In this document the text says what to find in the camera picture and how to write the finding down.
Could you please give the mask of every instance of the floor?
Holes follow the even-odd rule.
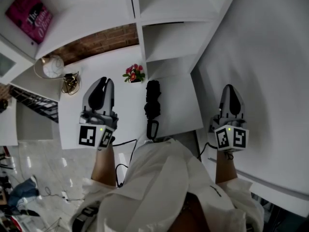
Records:
[[[197,145],[193,132],[173,136],[197,155]],[[116,147],[115,162],[128,165],[134,144]],[[15,170],[5,170],[9,175],[12,186],[29,178],[32,174],[37,177],[42,199],[29,198],[20,201],[20,209],[24,207],[34,210],[41,219],[24,218],[31,231],[43,232],[59,218],[60,227],[57,232],[68,231],[68,221],[74,214],[81,201],[67,203],[61,197],[48,196],[46,189],[52,195],[66,191],[69,199],[81,199],[83,178],[89,178],[92,173],[96,151],[92,149],[62,150],[59,138],[54,140],[20,142],[19,146],[8,147],[11,154],[11,165]],[[126,168],[117,171],[118,179],[123,181]]]

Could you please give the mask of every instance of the small potted plant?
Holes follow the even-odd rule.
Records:
[[[141,73],[143,67],[138,64],[133,64],[131,67],[126,69],[126,74],[123,74],[123,77],[126,77],[125,82],[138,83],[142,82],[145,78],[145,73]]]

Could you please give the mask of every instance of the pink book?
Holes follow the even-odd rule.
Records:
[[[40,0],[15,0],[6,15],[38,44],[53,18]]]

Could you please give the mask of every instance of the brick wall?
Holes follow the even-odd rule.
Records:
[[[136,25],[128,24],[88,35],[56,49],[50,55],[61,56],[64,64],[68,65],[96,54],[136,44],[139,44]]]

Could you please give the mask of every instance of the white shirt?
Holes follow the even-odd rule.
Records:
[[[81,231],[167,231],[190,192],[198,197],[211,232],[245,232],[246,224],[261,232],[264,210],[251,198],[250,186],[238,178],[216,185],[178,141],[147,144],[134,153],[121,188],[85,180],[84,202],[70,227],[85,207],[98,204],[97,217]]]

